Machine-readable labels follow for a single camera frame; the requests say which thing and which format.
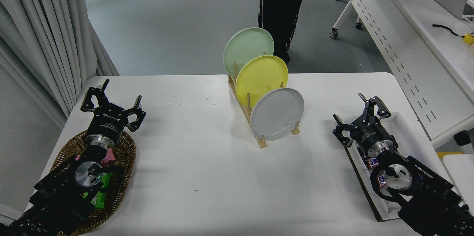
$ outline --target green plate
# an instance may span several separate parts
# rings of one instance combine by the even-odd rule
[[[237,77],[234,62],[237,64],[237,74],[242,67],[255,57],[272,55],[274,51],[273,38],[268,31],[261,28],[247,28],[234,34],[227,42],[224,50],[224,67],[228,74]]]

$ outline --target caster wheel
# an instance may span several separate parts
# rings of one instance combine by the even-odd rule
[[[331,33],[329,34],[329,37],[330,37],[331,39],[335,39],[337,36],[338,36],[338,35],[337,35],[337,31],[333,31],[333,32],[331,32]]]

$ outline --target silver flange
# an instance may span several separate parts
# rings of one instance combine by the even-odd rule
[[[90,142],[90,145],[97,145],[104,149],[113,148],[115,146],[113,140],[100,134],[89,135],[86,140]]]
[[[76,183],[84,188],[92,187],[98,184],[102,180],[104,173],[93,175],[93,171],[100,168],[101,166],[93,161],[82,163],[74,173],[74,179],[76,180]]]
[[[402,165],[390,165],[389,168],[392,168],[395,171],[394,176],[389,176],[384,173],[385,183],[388,187],[397,190],[406,190],[410,188],[413,181],[410,171]]]
[[[367,152],[367,155],[369,157],[377,157],[377,155],[380,155],[386,150],[390,150],[393,148],[393,142],[391,140],[380,140],[376,143],[374,143],[370,148],[369,151]]]

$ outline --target person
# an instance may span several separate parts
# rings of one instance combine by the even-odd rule
[[[288,49],[296,29],[302,1],[260,0],[258,27],[271,34],[275,45],[274,55],[286,64],[290,62]]]

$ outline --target wall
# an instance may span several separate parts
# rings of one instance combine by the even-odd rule
[[[1,205],[23,212],[62,128],[0,67]]]

